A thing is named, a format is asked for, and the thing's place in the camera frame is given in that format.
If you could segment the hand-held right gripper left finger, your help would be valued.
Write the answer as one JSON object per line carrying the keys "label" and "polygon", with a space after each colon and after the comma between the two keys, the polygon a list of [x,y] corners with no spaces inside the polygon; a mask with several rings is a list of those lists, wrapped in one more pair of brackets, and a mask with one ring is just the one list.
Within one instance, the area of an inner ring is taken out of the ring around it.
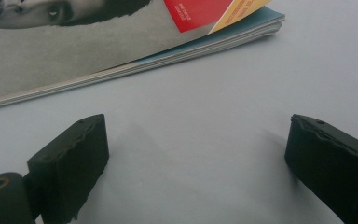
{"label": "hand-held right gripper left finger", "polygon": [[75,122],[27,161],[33,218],[67,224],[77,217],[109,159],[103,114]]}

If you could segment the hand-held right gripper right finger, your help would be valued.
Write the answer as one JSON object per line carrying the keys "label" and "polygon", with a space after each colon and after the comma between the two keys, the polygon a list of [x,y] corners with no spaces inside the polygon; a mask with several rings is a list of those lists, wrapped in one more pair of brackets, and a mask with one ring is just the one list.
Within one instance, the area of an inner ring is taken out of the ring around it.
{"label": "hand-held right gripper right finger", "polygon": [[284,157],[345,224],[358,224],[358,139],[324,121],[294,115]]}

